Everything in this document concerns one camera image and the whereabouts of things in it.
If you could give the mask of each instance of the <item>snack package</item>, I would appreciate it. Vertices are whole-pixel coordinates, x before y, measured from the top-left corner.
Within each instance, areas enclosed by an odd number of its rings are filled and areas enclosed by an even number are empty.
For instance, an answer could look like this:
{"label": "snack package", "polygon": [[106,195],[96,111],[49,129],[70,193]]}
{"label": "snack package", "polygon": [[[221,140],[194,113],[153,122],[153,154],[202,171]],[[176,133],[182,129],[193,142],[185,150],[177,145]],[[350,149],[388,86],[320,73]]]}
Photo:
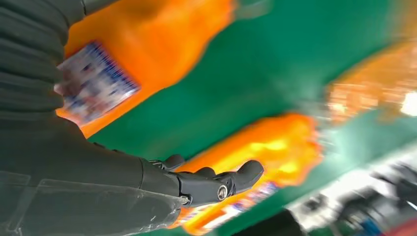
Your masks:
{"label": "snack package", "polygon": [[334,124],[376,108],[384,111],[381,121],[417,116],[417,1],[402,2],[398,42],[361,62],[329,87]]}
{"label": "snack package", "polygon": [[179,82],[219,32],[234,20],[267,14],[271,3],[120,0],[86,17],[71,28],[67,59],[59,66],[65,81],[56,90],[65,106],[58,115],[90,137]]}
{"label": "snack package", "polygon": [[288,113],[261,119],[221,141],[179,167],[196,172],[211,167],[217,174],[239,169],[246,161],[259,161],[265,172],[243,193],[198,208],[184,208],[171,227],[183,226],[191,235],[204,235],[248,211],[286,186],[302,184],[321,163],[322,149],[315,117]]}

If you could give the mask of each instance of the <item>gray sleeve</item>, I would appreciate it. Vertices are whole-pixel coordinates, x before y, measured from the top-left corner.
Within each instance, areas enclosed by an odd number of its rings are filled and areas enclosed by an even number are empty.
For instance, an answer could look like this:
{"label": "gray sleeve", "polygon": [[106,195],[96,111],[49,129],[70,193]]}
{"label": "gray sleeve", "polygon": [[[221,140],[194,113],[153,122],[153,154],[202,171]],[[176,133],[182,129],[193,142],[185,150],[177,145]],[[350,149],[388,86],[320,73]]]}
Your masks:
{"label": "gray sleeve", "polygon": [[0,119],[39,120],[62,107],[56,65],[72,24],[84,17],[81,0],[1,0]]}

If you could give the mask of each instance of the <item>green surface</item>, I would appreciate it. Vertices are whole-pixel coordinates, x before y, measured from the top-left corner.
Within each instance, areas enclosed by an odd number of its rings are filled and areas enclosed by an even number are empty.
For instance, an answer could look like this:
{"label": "green surface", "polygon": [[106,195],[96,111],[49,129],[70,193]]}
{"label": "green surface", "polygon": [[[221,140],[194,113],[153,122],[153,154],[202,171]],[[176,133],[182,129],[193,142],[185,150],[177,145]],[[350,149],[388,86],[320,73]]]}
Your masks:
{"label": "green surface", "polygon": [[[394,0],[277,0],[273,11],[220,33],[196,68],[91,140],[147,159],[192,157],[243,126],[313,101],[344,70],[391,43]],[[417,137],[416,121],[357,118],[303,186],[288,187],[222,226],[230,235]],[[181,229],[148,235],[183,235]]]}

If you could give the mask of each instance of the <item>robotic hand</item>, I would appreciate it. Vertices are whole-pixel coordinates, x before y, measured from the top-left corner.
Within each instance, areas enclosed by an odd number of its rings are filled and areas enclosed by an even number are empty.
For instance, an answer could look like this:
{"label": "robotic hand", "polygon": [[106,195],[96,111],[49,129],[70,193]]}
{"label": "robotic hand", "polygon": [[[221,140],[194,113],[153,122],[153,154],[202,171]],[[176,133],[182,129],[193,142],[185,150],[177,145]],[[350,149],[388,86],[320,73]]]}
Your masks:
{"label": "robotic hand", "polygon": [[[172,155],[165,162],[151,161],[165,171],[173,171],[184,163],[180,155]],[[196,173],[171,173],[178,179],[179,196],[187,207],[198,207],[221,202],[227,197],[250,189],[262,176],[264,168],[258,161],[246,162],[237,172],[216,175],[214,170],[204,167]]]}

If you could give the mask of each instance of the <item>black robotic finger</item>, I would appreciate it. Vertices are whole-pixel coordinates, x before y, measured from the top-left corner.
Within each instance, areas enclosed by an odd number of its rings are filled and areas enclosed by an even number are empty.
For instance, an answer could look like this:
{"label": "black robotic finger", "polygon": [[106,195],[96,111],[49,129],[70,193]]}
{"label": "black robotic finger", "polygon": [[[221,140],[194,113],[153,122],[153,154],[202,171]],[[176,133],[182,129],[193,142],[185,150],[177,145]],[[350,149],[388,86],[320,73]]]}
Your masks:
{"label": "black robotic finger", "polygon": [[228,197],[244,192],[261,178],[264,168],[258,161],[246,162],[237,172],[225,172],[214,177],[224,183],[228,189]]}
{"label": "black robotic finger", "polygon": [[185,163],[185,160],[181,155],[174,154],[165,161],[153,160],[149,162],[162,170],[174,171],[176,168],[182,166]]}
{"label": "black robotic finger", "polygon": [[201,168],[195,174],[207,178],[214,178],[216,176],[216,172],[214,172],[214,170],[210,167]]}

